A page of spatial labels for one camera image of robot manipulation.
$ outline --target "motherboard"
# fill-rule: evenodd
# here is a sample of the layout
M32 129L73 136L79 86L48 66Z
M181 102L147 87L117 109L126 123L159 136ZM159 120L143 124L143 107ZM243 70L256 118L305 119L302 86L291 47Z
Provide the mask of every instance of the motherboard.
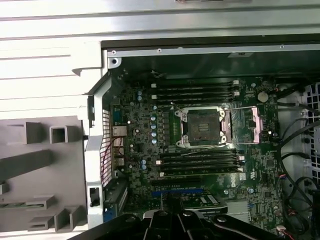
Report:
M128 82L110 105L112 169L128 179L123 212L142 217L178 193L205 218L228 214L275 233L276 91L256 77Z

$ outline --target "blue pcie slot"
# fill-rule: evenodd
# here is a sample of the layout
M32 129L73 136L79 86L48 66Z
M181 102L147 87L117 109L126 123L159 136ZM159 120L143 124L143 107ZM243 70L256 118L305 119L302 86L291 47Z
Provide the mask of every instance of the blue pcie slot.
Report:
M203 193L202 188L193 188L193 189L174 189L174 190L163 190L163 191L153 191L152 197L161 197L162 193L178 193L178 194L200 194Z

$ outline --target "green circuit board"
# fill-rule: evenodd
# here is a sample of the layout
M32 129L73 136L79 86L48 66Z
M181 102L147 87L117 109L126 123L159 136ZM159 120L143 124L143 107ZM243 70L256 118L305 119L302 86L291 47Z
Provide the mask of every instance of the green circuit board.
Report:
M170 82L183 85L187 81L189 80L179 79ZM200 79L197 83L210 81L217 80ZM162 176L157 164L161 154L199 151L177 146L182 130L181 120L175 112L183 106L158 106L153 97L154 89L129 84L121 96L114 100L111 104L112 125L127 126L127 136L121 140L122 152L118 156L122 163L118 164L118 160L113 162L113 168L129 179L129 198L124 212L141 216L148 210L159 209L160 198L153 195L155 192L201 189L204 192L181 195L187 208L214 207L217 204L216 196L219 196L227 206L241 204L241 208L238 206L239 209L236 210L230 207L230 211L235 215L241 212L247 222L276 232L276 226L283 221L281 203L277 198L277 191L280 189L275 189L280 170L275 161L277 100L274 94L269 94L266 102L257 98L261 92L272 93L275 85L271 80L255 77L235 78L235 81L237 93L234 100L219 105L224 109L232 109L230 114L233 143L215 149L237 150L237 155L242 160L237 172L177 170ZM253 144L256 123L253 121L251 107L257 107L262 124L258 144ZM120 152L120 147L113 147L115 155ZM189 181L192 178L197 178L198 181Z

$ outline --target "red wire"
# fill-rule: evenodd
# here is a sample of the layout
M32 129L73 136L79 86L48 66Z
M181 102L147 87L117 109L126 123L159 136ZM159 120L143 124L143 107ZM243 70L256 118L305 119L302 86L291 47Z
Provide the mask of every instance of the red wire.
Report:
M108 149L111 147L111 145L115 142L116 139L122 138L122 136L116 136L114 139L112 139L111 143L106 147L106 149L103 152L102 162L105 161L105 156L107 155ZM105 164L102 165L102 169L100 171L101 176L104 174L105 171Z
M285 235L287 235L291 240L295 240L289 233L287 233L286 231L283 231L283 233L285 234Z

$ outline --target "cpu socket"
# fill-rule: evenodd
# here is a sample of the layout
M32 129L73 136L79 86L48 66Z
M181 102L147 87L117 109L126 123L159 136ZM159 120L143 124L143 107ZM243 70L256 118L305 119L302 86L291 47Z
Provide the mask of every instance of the cpu socket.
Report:
M232 141L231 113L218 106L185 107L174 113L181 120L181 148L198 149Z

